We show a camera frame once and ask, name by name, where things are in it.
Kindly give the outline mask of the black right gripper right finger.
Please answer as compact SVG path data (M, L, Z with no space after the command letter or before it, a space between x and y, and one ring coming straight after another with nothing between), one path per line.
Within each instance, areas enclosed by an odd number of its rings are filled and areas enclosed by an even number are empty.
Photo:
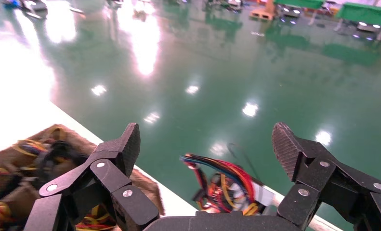
M279 217L305 230L324 203L356 231L381 231L381 180L340 162L321 143L297 137L282 122L273 127L272 145L293 182Z

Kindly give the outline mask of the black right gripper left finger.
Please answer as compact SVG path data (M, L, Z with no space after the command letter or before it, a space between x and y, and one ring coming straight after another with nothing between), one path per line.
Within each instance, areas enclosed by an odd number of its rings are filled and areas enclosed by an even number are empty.
M140 141L139 125L129 123L119 138L99 144L85 163L43 185L24 229L74 231L92 208L104 205L121 229L144 230L159 218L159 210L130 180Z

